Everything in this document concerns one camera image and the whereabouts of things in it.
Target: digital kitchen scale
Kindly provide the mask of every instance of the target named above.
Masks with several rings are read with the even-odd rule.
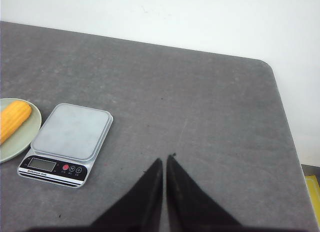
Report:
[[[107,111],[57,105],[31,142],[18,174],[62,186],[82,186],[112,122]]]

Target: scale button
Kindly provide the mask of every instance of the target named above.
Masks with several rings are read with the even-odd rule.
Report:
[[[69,165],[65,164],[64,166],[62,166],[62,169],[66,171],[67,169],[69,169]]]
[[[81,173],[81,171],[82,171],[82,168],[81,168],[81,167],[78,167],[78,168],[75,170],[75,172],[77,172],[77,173]]]
[[[75,171],[75,170],[76,170],[76,167],[75,167],[75,166],[70,166],[69,171],[73,172],[73,171]]]

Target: gray table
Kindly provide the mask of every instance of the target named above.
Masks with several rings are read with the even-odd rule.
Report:
[[[12,23],[1,36],[2,97],[35,103],[43,121],[61,102],[114,116],[80,189],[18,177],[25,152],[1,165],[4,232],[88,225],[172,153],[241,223],[318,231],[263,61]]]

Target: plate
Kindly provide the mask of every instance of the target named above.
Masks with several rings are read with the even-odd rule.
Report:
[[[16,100],[25,101],[18,98],[1,98],[1,111]],[[39,109],[31,102],[25,102],[31,106],[32,113],[29,118],[2,145],[0,145],[0,163],[8,161],[24,151],[40,129],[41,113]]]

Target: yellow corn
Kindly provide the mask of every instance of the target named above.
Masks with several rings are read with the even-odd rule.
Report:
[[[14,101],[1,112],[0,144],[6,141],[31,114],[31,107],[24,101]]]

